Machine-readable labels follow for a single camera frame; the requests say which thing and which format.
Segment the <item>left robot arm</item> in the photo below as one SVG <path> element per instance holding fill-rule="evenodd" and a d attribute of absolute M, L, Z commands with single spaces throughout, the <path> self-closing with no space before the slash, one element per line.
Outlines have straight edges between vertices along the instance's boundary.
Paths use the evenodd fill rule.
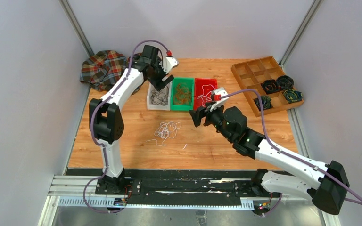
<path fill-rule="evenodd" d="M 90 101 L 90 132 L 100 147 L 104 164 L 102 176 L 97 178 L 99 189 L 121 194 L 127 187 L 119 147 L 124 131 L 121 109 L 125 102 L 146 81 L 157 91 L 165 88 L 174 79 L 169 72 L 178 64 L 168 48 L 163 53 L 157 47 L 145 45 L 141 54 L 132 53 L 120 80 L 100 99 Z"/>

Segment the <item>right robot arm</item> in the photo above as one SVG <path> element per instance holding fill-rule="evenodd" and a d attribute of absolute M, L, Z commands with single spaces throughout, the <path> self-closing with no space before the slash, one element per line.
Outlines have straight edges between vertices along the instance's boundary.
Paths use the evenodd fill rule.
<path fill-rule="evenodd" d="M 349 188 L 343 165 L 337 161 L 324 163 L 292 152 L 247 126 L 247 117 L 237 107 L 224 106 L 210 110 L 199 107 L 189 114 L 195 127 L 212 125 L 242 156 L 271 163 L 288 174 L 281 175 L 259 169 L 252 179 L 251 191 L 292 194 L 312 201 L 320 210 L 338 215 Z"/>

